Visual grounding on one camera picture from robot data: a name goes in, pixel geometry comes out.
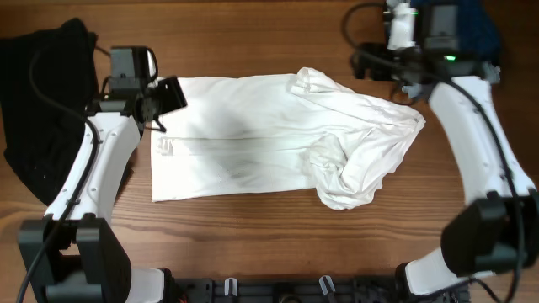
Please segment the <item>white t-shirt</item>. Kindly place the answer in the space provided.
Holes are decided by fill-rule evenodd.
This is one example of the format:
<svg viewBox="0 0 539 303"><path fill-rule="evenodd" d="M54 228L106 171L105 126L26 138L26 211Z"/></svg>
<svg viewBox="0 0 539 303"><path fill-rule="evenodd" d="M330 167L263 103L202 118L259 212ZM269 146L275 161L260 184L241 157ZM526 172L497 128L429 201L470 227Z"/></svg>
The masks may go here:
<svg viewBox="0 0 539 303"><path fill-rule="evenodd" d="M351 210L374 199L425 124L308 67L179 83L186 108L151 137L155 202L314 189L328 208Z"/></svg>

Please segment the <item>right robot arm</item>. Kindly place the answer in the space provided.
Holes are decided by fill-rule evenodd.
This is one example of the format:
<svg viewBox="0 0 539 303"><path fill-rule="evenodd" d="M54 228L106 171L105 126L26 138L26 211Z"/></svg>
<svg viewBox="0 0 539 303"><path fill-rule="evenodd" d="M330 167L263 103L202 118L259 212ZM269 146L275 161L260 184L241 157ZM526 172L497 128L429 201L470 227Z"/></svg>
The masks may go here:
<svg viewBox="0 0 539 303"><path fill-rule="evenodd" d="M424 99L441 123L462 177L464 210L440 246L398 266L401 302L462 302L470 284L522 271L538 257L538 192L511 150L491 88L499 81L500 38L479 1L384 1L385 40L356 42L350 16L341 32L354 48L358 78L394 81L411 102Z"/></svg>

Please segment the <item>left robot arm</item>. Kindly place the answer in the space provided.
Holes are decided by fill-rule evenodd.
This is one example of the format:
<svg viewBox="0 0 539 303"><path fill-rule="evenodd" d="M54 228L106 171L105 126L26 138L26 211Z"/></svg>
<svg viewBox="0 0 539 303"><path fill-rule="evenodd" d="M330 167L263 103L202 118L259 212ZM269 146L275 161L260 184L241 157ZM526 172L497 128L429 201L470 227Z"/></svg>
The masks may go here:
<svg viewBox="0 0 539 303"><path fill-rule="evenodd" d="M159 79L154 51L116 46L111 73L83 113L30 86L47 104L79 120L84 136L60 192L40 220L24 221L19 250L26 275L18 301L32 289L39 302L183 302L166 268L133 268L110 227L116 196L147 123L166 132L162 114L186 107L176 77Z"/></svg>

